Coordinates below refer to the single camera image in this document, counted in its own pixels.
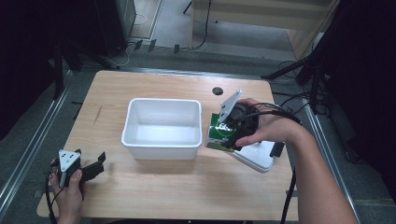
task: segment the cable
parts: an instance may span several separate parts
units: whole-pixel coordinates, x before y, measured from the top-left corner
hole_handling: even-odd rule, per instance
[[[209,0],[209,7],[207,8],[206,23],[205,23],[205,37],[204,37],[204,40],[202,41],[202,43],[199,46],[194,47],[194,48],[181,48],[181,49],[198,50],[206,42],[206,38],[207,38],[207,22],[209,21],[209,12],[210,12],[210,6],[211,5],[212,5],[212,0]]]
[[[126,49],[125,49],[125,54],[126,54],[126,56],[128,57],[128,60],[126,61],[126,63],[114,63],[114,62],[112,62],[108,57],[106,57],[106,59],[110,62],[110,63],[112,63],[112,64],[114,64],[114,65],[116,65],[116,66],[124,66],[124,65],[126,65],[129,61],[130,61],[130,57],[129,57],[129,54],[128,54],[128,48],[130,48],[130,47],[132,47],[133,45],[130,45],[130,46],[128,46]]]
[[[282,218],[280,219],[280,224],[285,224],[286,222],[286,215],[288,214],[289,205],[290,205],[291,197],[293,196],[295,186],[296,186],[296,169],[293,168],[290,187],[289,187],[288,195],[286,196],[285,205],[283,206],[283,212],[282,212]]]
[[[137,13],[136,13],[135,16],[141,16],[141,17],[145,18],[146,20],[143,21],[143,22],[140,22],[140,23],[134,23],[134,25],[143,25],[143,24],[146,24],[146,22],[148,22],[148,20],[149,20],[147,16],[142,15],[142,14],[137,14]]]
[[[263,105],[265,105],[265,106],[267,106],[267,107],[272,107],[272,108],[274,108],[274,109],[277,109],[277,110],[286,112],[282,107],[280,107],[280,106],[278,106],[278,105],[269,104],[269,103],[257,103],[257,104],[254,104],[254,105],[260,105],[257,109],[260,109],[260,107],[262,107]]]
[[[247,118],[255,117],[255,116],[259,116],[259,115],[276,115],[276,116],[284,117],[284,118],[287,118],[287,119],[291,119],[291,120],[301,124],[301,121],[299,119],[297,119],[296,117],[294,117],[292,114],[290,114],[288,112],[280,111],[280,110],[269,110],[269,111],[251,113],[251,114],[245,115],[242,118],[236,119],[233,122],[238,122],[238,121],[241,121],[243,119],[247,119]]]
[[[46,179],[44,182],[44,186],[45,186],[45,191],[46,191],[46,199],[47,199],[47,206],[49,208],[49,220],[53,223],[56,224],[56,217],[53,214],[53,210],[52,210],[52,205],[53,205],[53,200],[55,200],[55,198],[59,195],[59,193],[61,191],[58,192],[58,194],[53,198],[53,200],[50,200],[50,186],[49,186],[49,181],[50,178],[52,178],[52,173],[53,173],[53,168],[55,166],[59,165],[59,159],[56,159],[50,166],[49,166],[49,170],[46,173]]]
[[[58,197],[58,195],[64,190],[64,187],[61,188],[61,190],[59,190],[59,192],[55,195],[55,197],[53,197],[52,202],[50,203],[50,206],[53,206],[53,203],[55,202],[55,199]]]

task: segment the gray floor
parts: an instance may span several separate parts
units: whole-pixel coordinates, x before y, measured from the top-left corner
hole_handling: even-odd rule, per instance
[[[163,29],[164,24],[161,24],[162,16],[175,15],[177,17],[189,18],[189,15],[183,15],[182,11],[187,6],[189,1],[173,1],[164,0],[163,7],[160,11],[159,18],[153,37],[157,39],[157,46],[152,52],[148,52],[147,46],[142,46],[140,50],[129,49],[129,62],[122,67],[122,69],[135,68],[149,68],[149,69],[167,69],[177,71],[194,71],[206,72],[209,75],[214,73],[229,74],[227,77],[239,77],[249,79],[260,79],[259,75],[271,74],[278,69],[281,61],[293,60],[293,53],[290,48],[290,43],[282,30],[272,30],[268,28],[266,39],[268,42],[260,39],[256,40],[257,48],[262,50],[260,54],[254,54],[251,49],[255,49],[253,40],[246,44],[246,37],[242,38],[244,41],[238,42],[229,38],[229,33],[224,32],[224,38],[221,33],[217,33],[217,41],[224,40],[225,44],[216,46],[216,50],[210,51],[212,44],[211,37],[214,33],[209,32],[208,47],[203,52],[200,51],[181,51],[179,54],[174,54],[172,46],[175,44],[188,44],[187,35],[176,35],[172,29]],[[168,21],[168,25],[177,21]],[[188,27],[178,26],[178,29],[184,31]],[[239,27],[237,31],[248,34],[251,32],[249,27],[244,29]],[[226,49],[221,50],[221,46],[227,46]],[[74,72],[70,88],[65,96],[64,103],[59,110],[59,113],[54,118],[49,127],[49,131],[43,138],[41,145],[38,147],[37,153],[32,158],[32,164],[27,170],[19,189],[16,191],[13,200],[9,205],[1,220],[2,223],[50,223],[45,217],[38,217],[35,209],[39,202],[39,197],[43,192],[44,176],[43,173],[47,168],[51,158],[57,155],[59,148],[63,148],[68,134],[74,124],[73,117],[78,112],[78,105],[72,102],[83,102],[85,95],[91,85],[94,75],[101,70],[101,66],[86,59],[84,59],[84,66],[80,72]],[[121,54],[119,57],[112,58],[113,62],[124,63],[127,61],[127,55]],[[284,92],[295,94],[300,91],[292,78],[282,77],[270,82],[272,90],[276,92]],[[41,120],[46,115],[50,105],[53,103],[51,98],[54,92],[53,86],[50,86],[37,99],[36,103],[26,112],[19,120],[17,125],[11,133],[0,142],[0,151],[2,152],[3,169],[0,170],[0,183],[2,186],[8,181],[8,178],[15,171],[24,150],[28,148],[29,142],[35,134],[35,130],[40,125]],[[274,94],[277,104],[289,98],[287,95]],[[296,109],[302,106],[301,99],[295,99],[290,102],[289,107]],[[306,113],[302,110],[298,114],[303,121],[304,126],[313,132]],[[332,121],[327,116],[317,116],[320,120],[323,130],[326,133],[328,143],[331,146],[332,154],[336,161],[337,167],[344,178],[349,193],[352,197],[353,203],[356,205],[361,223],[396,223],[396,206],[390,200],[389,194],[380,178],[380,175],[373,170],[366,163],[352,164],[345,159],[344,147],[340,141],[337,132],[332,126]],[[83,223],[91,223],[89,218],[85,218]],[[275,223],[272,221],[256,221],[255,223]]]

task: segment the black cable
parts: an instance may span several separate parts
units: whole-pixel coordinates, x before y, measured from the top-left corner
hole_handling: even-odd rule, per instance
[[[288,101],[293,100],[293,99],[295,99],[297,97],[309,96],[309,94],[310,94],[310,92],[302,92],[302,93],[299,93],[299,94],[295,94],[295,95],[291,96],[289,99],[287,99],[286,101],[284,101],[280,106],[283,106]]]
[[[56,217],[55,217],[55,215],[54,215],[54,213],[53,213],[53,210],[52,210],[52,204],[53,204],[53,200],[55,200],[55,198],[56,198],[56,196],[58,196],[58,194],[61,192],[59,192],[54,198],[53,198],[53,200],[51,201],[50,200],[50,186],[49,186],[49,181],[50,181],[50,178],[52,178],[52,169],[53,169],[53,167],[55,167],[55,166],[57,166],[57,165],[59,165],[59,159],[56,159],[50,166],[49,166],[49,170],[48,170],[48,172],[46,173],[46,179],[45,179],[45,182],[44,182],[44,186],[45,186],[45,191],[46,191],[46,199],[47,199],[47,206],[48,206],[48,208],[49,208],[49,220],[51,221],[51,223],[53,223],[53,224],[56,224],[57,223],[57,220],[56,220]]]
[[[250,117],[254,117],[254,116],[259,116],[259,115],[276,115],[276,116],[281,116],[287,119],[291,119],[294,120],[295,122],[301,124],[301,121],[299,119],[297,119],[296,117],[294,117],[292,114],[288,113],[288,112],[284,112],[284,111],[280,111],[280,110],[269,110],[269,111],[262,111],[262,112],[257,112],[257,113],[251,113],[248,114],[242,118],[236,119],[233,122],[238,122],[241,121],[243,119],[247,119]]]
[[[277,109],[277,110],[286,112],[286,111],[285,111],[282,107],[280,107],[279,105],[273,105],[273,104],[269,104],[269,103],[257,103],[257,104],[254,104],[254,105],[260,105],[257,109],[259,109],[262,105],[265,105],[265,106],[267,106],[267,107],[271,107],[271,108],[274,108],[274,109]]]
[[[289,205],[291,201],[291,197],[293,196],[294,188],[296,186],[296,169],[293,168],[293,174],[291,176],[291,182],[288,194],[286,196],[285,205],[283,206],[282,218],[280,219],[280,224],[285,224],[286,222],[286,215],[288,214]]]
[[[207,15],[206,15],[206,23],[205,23],[205,37],[204,40],[202,41],[202,43],[194,48],[181,48],[181,49],[189,49],[189,50],[197,50],[200,49],[201,46],[206,42],[206,38],[207,38],[207,23],[209,21],[209,12],[210,12],[210,6],[212,5],[212,0],[209,0],[209,7],[207,8]]]

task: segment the finger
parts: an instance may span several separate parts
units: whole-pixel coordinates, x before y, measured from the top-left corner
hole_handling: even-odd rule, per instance
[[[235,145],[237,147],[245,147],[260,142],[262,140],[262,136],[260,136],[258,133],[254,133],[253,135],[245,136],[236,140]]]
[[[82,172],[81,170],[76,170],[69,179],[69,188],[68,191],[71,193],[76,193],[79,192],[79,180],[82,177]]]
[[[51,171],[51,174],[50,174],[50,177],[49,177],[49,182],[52,185],[53,191],[55,193],[59,192],[59,190],[60,190],[59,189],[59,179],[58,179],[58,176],[56,174],[56,169],[57,169],[56,166],[52,167],[52,171]]]

